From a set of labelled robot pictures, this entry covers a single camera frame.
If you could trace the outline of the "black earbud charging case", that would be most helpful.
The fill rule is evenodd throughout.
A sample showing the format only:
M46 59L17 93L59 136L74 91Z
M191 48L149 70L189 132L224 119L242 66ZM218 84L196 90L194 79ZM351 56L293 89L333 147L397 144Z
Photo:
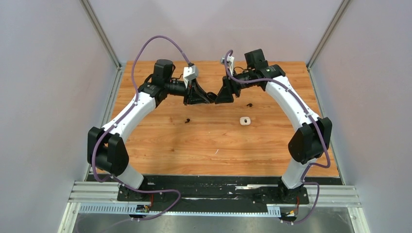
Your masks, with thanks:
M210 102L210 103L214 103L215 102L215 100L216 100L216 98L217 98L217 95L215 94L215 93L213 93L213 92L207 92L207 98L208 98L208 101Z

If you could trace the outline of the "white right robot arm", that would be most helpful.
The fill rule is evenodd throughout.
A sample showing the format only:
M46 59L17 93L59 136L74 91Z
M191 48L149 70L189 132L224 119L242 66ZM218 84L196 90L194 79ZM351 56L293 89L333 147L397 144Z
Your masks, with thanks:
M226 75L215 99L216 104L232 103L241 90L259 86L283 110L295 131L288 143L291 160L281 176L278 198L291 202L305 183L305 177L312 166L329 168L331 165L328 148L332 122L321 118L303 101L292 87L285 71L279 65L270 65L262 49L246 53L246 70L235 72L233 51L229 50L220 60Z

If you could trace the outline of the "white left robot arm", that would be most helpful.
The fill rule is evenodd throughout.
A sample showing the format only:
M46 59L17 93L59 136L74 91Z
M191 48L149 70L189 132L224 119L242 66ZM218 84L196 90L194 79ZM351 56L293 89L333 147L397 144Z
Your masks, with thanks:
M92 127L87 135L87 162L93 171L109 173L130 189L136 200L148 197L145 177L129 162L126 139L137 125L169 95L183 97L185 105L214 103L216 94L204 91L197 82L198 69L193 63L184 67L183 79L173 77L176 66L171 60L159 59L154 70L137 89L124 109L101 128Z

